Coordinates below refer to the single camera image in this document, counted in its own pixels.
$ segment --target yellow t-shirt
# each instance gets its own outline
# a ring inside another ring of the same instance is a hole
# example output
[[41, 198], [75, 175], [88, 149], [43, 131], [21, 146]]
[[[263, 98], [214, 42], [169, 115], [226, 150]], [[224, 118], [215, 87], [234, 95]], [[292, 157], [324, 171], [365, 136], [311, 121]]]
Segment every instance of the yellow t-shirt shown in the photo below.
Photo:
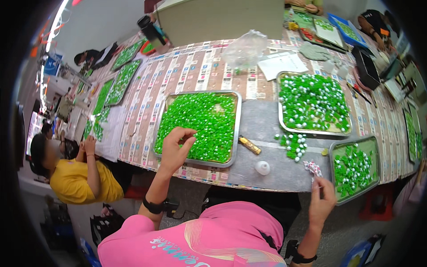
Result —
[[90, 204], [113, 202], [123, 198], [123, 189], [111, 171], [100, 161], [96, 161], [101, 179], [101, 191], [95, 198], [88, 185], [88, 164], [61, 159], [50, 178], [50, 187], [57, 197], [67, 204]]

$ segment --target black bag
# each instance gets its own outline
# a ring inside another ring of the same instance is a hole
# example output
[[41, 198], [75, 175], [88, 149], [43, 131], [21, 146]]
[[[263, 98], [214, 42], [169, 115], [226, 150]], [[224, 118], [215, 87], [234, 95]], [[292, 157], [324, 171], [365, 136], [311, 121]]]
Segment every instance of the black bag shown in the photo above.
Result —
[[109, 204], [104, 203], [103, 207], [108, 208], [112, 215], [105, 217], [94, 215], [94, 218], [91, 218], [92, 240], [96, 247], [104, 238], [119, 230], [125, 222], [125, 219], [117, 214]]

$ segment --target candy wrapper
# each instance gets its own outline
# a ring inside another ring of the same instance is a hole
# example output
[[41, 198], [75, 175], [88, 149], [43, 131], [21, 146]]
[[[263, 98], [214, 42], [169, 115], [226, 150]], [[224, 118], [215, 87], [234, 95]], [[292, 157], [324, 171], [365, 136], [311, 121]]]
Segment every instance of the candy wrapper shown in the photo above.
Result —
[[314, 175], [322, 177], [322, 172], [320, 171], [319, 165], [316, 165], [313, 160], [311, 162], [303, 161], [302, 163], [304, 164], [304, 169], [306, 171], [309, 171], [309, 172], [313, 173]]

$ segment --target blue tray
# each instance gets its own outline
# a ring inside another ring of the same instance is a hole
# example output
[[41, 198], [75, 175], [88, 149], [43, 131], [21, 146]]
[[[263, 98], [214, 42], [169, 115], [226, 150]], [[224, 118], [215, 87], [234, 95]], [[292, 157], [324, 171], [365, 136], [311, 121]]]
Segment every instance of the blue tray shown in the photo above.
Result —
[[[357, 31], [356, 27], [350, 21], [346, 21], [345, 19], [342, 19], [342, 18], [340, 18], [340, 17], [338, 17], [336, 15], [333, 15], [331, 13], [328, 13], [328, 19], [329, 19], [329, 22], [331, 24], [335, 25], [339, 29], [339, 31], [341, 32], [341, 36], [342, 36], [344, 42], [346, 42], [347, 44], [351, 44], [352, 46], [358, 45], [358, 46], [363, 46], [363, 47], [368, 48], [368, 45], [366, 44], [365, 40], [359, 34], [359, 32]], [[352, 37], [348, 36], [341, 29], [341, 27], [339, 26], [339, 24], [336, 22], [335, 19], [338, 20], [338, 21], [340, 21], [340, 22], [342, 22], [342, 23], [344, 23], [345, 25], [349, 26], [353, 30], [353, 32], [359, 37], [359, 39], [362, 40], [362, 41], [355, 40]]]

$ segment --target floor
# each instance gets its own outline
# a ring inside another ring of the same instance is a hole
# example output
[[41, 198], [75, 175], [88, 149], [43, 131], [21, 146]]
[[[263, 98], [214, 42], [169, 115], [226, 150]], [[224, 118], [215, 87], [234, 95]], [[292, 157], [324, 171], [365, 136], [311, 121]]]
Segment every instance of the floor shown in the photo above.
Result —
[[[200, 214], [203, 197], [208, 191], [209, 185], [172, 177], [169, 188], [168, 196], [181, 202], [175, 217], [180, 217], [185, 210]], [[302, 240], [308, 227], [310, 194], [300, 193], [299, 198], [302, 210], [290, 228], [289, 234], [284, 242], [285, 244], [287, 244], [290, 239]], [[387, 234], [386, 241], [389, 241], [393, 239], [398, 240], [404, 233], [404, 229], [410, 222], [408, 219], [410, 215], [395, 218], [390, 222], [359, 220], [358, 212], [363, 201], [364, 198], [359, 197], [342, 206], [334, 208], [325, 222], [322, 241], [317, 253], [318, 259], [314, 266], [339, 266], [344, 254], [354, 244], [359, 241], [364, 241], [374, 234]], [[127, 218], [137, 213], [140, 202], [124, 199], [111, 203], [111, 206], [120, 215]], [[89, 217], [99, 215], [102, 209], [102, 203], [94, 203], [91, 205], [68, 205], [68, 209], [73, 221], [76, 236], [86, 239], [96, 252], [96, 247], [94, 246], [91, 238]], [[195, 218], [196, 216], [189, 212], [187, 212], [181, 220], [174, 220], [165, 216], [160, 224], [160, 228], [164, 229], [176, 226], [184, 221]], [[396, 247], [393, 244], [390, 244], [387, 247], [385, 243], [384, 249], [380, 250], [378, 254], [378, 258], [383, 254], [385, 255], [384, 259], [387, 259], [387, 254], [395, 249]], [[371, 266], [375, 267], [377, 264], [378, 263], [374, 261]]]

